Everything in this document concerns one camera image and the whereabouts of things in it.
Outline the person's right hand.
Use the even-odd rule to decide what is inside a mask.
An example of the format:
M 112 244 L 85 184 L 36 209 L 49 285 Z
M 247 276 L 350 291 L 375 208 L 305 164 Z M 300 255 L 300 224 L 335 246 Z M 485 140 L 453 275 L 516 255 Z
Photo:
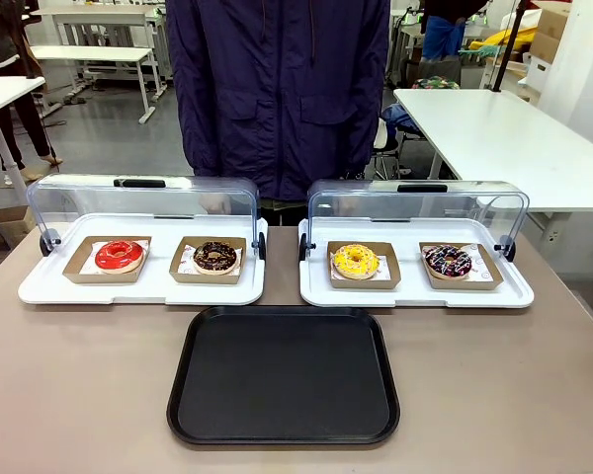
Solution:
M 231 214 L 231 200 L 225 194 L 202 194 L 199 203 L 208 214 Z

